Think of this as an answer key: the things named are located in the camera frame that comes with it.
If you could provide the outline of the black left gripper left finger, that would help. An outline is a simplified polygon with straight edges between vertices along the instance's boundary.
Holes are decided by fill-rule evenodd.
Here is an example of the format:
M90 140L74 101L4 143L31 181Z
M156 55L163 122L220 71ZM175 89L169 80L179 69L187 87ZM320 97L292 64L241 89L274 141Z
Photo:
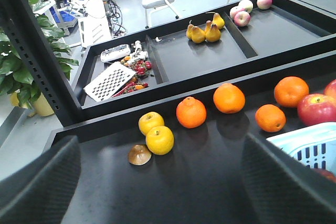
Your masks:
M1 223L61 223L80 174L78 138L64 137L1 180Z

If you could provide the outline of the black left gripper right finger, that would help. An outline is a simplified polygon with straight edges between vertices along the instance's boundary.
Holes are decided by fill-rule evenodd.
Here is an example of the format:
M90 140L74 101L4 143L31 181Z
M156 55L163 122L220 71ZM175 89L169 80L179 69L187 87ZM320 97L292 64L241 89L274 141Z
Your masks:
M335 183L247 134L241 175L261 223L335 223Z

